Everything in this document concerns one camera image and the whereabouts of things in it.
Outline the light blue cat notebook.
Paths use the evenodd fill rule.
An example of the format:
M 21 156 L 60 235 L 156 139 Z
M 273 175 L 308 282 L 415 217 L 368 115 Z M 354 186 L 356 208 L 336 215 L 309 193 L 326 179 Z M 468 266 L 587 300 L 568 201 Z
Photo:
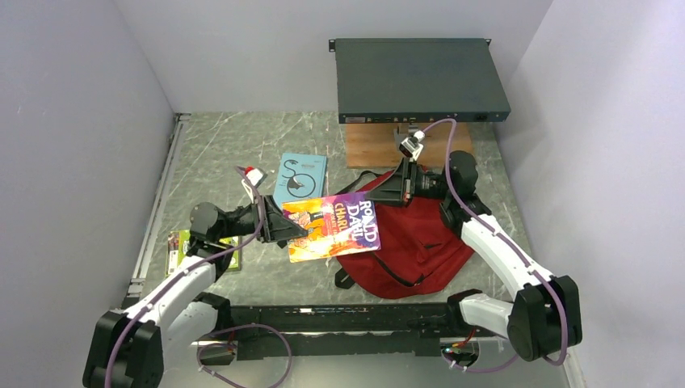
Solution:
M 284 153 L 276 174 L 273 198 L 283 203 L 323 196 L 327 157 L 316 154 Z

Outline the Roald Dahl Charlie book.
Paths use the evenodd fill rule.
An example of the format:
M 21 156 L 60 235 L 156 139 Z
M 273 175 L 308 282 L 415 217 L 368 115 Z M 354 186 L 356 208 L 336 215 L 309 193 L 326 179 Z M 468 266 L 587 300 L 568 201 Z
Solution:
M 307 235 L 288 242 L 292 263 L 329 259 L 381 248 L 373 201 L 365 192 L 350 192 L 283 204 L 284 215 Z

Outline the red fabric backpack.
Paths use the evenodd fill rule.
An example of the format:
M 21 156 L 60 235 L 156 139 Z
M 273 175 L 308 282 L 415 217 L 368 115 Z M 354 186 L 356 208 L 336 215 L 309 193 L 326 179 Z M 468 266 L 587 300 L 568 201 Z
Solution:
M 376 205 L 380 249 L 339 255 L 335 286 L 354 285 L 384 299 L 443 290 L 474 254 L 440 218 L 438 199 L 407 206 Z

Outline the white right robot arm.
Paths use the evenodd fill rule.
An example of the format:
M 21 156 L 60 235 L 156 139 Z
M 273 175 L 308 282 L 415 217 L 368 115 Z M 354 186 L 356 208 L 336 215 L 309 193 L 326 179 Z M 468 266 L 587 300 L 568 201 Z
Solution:
M 515 243 L 476 193 L 475 158 L 452 151 L 441 174 L 403 158 L 395 171 L 366 195 L 378 205 L 408 208 L 420 199 L 437 204 L 443 227 L 477 253 L 505 285 L 508 302 L 470 289 L 449 298 L 447 329 L 465 335 L 480 327 L 509 340 L 519 358 L 564 363 L 582 342 L 578 285 L 555 276 Z

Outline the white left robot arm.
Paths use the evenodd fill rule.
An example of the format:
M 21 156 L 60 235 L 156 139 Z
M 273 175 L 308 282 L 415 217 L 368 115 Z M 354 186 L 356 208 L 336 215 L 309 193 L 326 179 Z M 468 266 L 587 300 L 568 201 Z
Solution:
M 252 204 L 232 211 L 203 202 L 190 219 L 189 246 L 180 267 L 148 296 L 125 310 L 106 312 L 96 323 L 83 386 L 157 387 L 177 352 L 203 335 L 219 340 L 230 333 L 229 300 L 206 291 L 240 250 L 221 244 L 223 238 L 284 247 L 308 234 L 272 196 L 257 195 Z

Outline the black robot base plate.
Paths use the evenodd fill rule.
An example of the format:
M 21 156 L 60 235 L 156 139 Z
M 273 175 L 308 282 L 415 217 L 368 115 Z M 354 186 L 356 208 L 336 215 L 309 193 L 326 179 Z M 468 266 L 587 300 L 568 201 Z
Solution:
M 240 361 L 256 361 L 288 354 L 439 356 L 475 332 L 445 302 L 230 306 L 202 338 L 230 344 Z

